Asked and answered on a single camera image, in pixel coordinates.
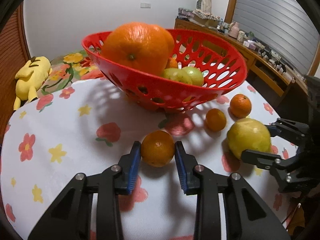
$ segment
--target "stuffed toy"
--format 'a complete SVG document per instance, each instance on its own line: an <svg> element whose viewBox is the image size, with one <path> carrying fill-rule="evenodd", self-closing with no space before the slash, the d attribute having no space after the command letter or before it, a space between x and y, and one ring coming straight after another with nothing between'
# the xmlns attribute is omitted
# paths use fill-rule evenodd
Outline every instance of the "stuffed toy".
<svg viewBox="0 0 320 240"><path fill-rule="evenodd" d="M21 101L31 102L38 98L37 90L40 89L51 72L51 64L46 57L33 57L27 61L14 77L18 79L16 100L13 104L14 111L20 108Z"/></svg>

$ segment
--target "floral cushion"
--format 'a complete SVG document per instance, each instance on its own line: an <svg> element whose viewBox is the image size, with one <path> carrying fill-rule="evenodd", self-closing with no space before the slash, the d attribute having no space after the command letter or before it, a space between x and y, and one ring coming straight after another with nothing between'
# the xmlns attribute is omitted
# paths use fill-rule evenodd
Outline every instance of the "floral cushion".
<svg viewBox="0 0 320 240"><path fill-rule="evenodd" d="M38 90L38 97L70 87L73 82L85 79L105 78L91 61L85 50L58 57L51 61L52 73Z"/></svg>

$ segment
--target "green fruit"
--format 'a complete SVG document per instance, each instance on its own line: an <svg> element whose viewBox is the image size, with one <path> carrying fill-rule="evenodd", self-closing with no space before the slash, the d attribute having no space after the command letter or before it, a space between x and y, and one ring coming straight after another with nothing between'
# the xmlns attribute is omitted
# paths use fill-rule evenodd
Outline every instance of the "green fruit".
<svg viewBox="0 0 320 240"><path fill-rule="evenodd" d="M166 68L163 71L162 77L173 81L192 85L192 80L188 76L188 74L179 68Z"/></svg>
<svg viewBox="0 0 320 240"><path fill-rule="evenodd" d="M199 69L197 69L196 67L184 67L182 68L182 70L185 71L191 78L193 85L202 87L204 78Z"/></svg>
<svg viewBox="0 0 320 240"><path fill-rule="evenodd" d="M228 145L239 160L244 150L270 153L270 133L263 123L244 118L236 121L227 133Z"/></svg>

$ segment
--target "wall socket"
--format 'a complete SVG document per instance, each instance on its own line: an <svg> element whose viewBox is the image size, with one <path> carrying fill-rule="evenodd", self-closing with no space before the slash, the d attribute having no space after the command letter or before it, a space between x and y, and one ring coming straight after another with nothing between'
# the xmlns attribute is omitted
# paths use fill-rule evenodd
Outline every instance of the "wall socket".
<svg viewBox="0 0 320 240"><path fill-rule="evenodd" d="M142 2L140 4L140 8L151 8L151 3Z"/></svg>

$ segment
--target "white tablecloth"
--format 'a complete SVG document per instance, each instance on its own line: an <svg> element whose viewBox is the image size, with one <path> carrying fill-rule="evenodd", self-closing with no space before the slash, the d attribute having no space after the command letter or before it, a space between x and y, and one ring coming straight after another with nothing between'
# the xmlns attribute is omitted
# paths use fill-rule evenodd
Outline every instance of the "white tablecloth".
<svg viewBox="0 0 320 240"><path fill-rule="evenodd" d="M109 81L99 79L76 82L23 106L10 119L1 154L1 192L8 220L27 239L76 173L89 176L102 172L129 153L135 140L142 141L159 127L175 140L182 140L186 152L215 173L228 175L238 170L283 220L289 197L278 192L268 171L240 163L225 145L227 131L234 123L228 113L229 100L238 93L252 102L250 118L269 124L279 117L247 82L174 117L142 109ZM221 132L204 128L205 114L211 108L219 108L227 117L227 126ZM295 155L295 146L281 138L272 138L272 144L273 152L283 158ZM141 162L132 196L119 201L125 239L192 239L196 196L185 196L180 189L174 159L163 168Z"/></svg>

